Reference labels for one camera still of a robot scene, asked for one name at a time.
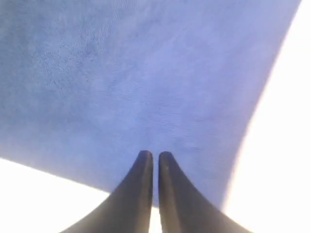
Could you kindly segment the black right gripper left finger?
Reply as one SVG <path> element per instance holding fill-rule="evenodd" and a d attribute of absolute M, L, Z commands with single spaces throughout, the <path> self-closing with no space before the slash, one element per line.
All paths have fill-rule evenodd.
<path fill-rule="evenodd" d="M 153 156 L 139 152 L 118 187 L 65 233 L 147 233 L 153 200 Z"/>

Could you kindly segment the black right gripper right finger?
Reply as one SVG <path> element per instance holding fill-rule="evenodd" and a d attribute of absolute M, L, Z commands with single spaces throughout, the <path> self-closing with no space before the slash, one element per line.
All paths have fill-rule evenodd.
<path fill-rule="evenodd" d="M 158 195 L 164 233 L 249 232 L 209 202 L 167 151 L 159 155 Z"/>

